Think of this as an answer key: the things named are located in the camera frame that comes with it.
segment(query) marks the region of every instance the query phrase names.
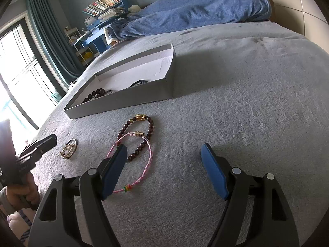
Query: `colorful beads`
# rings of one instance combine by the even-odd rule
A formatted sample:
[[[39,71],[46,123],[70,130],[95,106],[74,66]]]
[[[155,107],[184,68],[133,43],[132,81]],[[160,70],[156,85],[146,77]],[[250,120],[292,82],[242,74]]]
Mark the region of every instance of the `colorful beads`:
[[[124,192],[127,192],[127,191],[131,190],[131,188],[132,188],[131,185],[126,185],[126,186],[123,187]]]

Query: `bed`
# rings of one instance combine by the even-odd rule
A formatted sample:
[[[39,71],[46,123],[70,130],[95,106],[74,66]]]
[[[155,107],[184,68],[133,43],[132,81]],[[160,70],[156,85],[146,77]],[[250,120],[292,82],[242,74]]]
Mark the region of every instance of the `bed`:
[[[174,99],[80,119],[63,112],[95,72],[142,51],[172,43]],[[208,142],[247,174],[277,177],[292,209],[300,243],[329,205],[329,55],[304,36],[270,21],[215,24],[125,41],[100,55],[60,101],[37,138],[55,133],[57,147],[33,170],[41,194],[53,177],[78,176],[107,155],[119,128],[135,114],[154,120],[154,160],[143,182],[103,206],[121,246],[206,246],[225,206],[200,158]],[[136,130],[145,130],[143,122]],[[58,156],[71,138],[70,160]],[[137,140],[126,143],[128,151]],[[121,188],[144,169],[144,151],[127,163]],[[246,236],[251,200],[239,241]],[[91,243],[76,199],[82,237]]]

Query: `teal curtain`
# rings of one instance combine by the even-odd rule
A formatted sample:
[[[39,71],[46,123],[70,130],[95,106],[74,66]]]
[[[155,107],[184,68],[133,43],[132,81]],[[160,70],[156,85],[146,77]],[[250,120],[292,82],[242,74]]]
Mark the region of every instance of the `teal curtain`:
[[[28,16],[47,58],[67,84],[85,70],[61,30],[48,0],[26,0]]]

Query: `stuffed toy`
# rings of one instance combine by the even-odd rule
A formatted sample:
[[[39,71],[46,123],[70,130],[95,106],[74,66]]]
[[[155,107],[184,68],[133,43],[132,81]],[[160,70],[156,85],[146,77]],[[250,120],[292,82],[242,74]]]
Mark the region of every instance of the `stuffed toy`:
[[[136,13],[141,11],[141,8],[138,5],[132,5],[131,7],[128,8],[128,11],[129,14],[127,15],[127,17],[129,17],[130,15],[135,15]]]

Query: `window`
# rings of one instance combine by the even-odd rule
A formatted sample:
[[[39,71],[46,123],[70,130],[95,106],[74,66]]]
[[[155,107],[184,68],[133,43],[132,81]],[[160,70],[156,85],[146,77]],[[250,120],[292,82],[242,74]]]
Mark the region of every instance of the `window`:
[[[0,34],[0,120],[10,119],[17,153],[61,99],[47,69],[24,19]]]

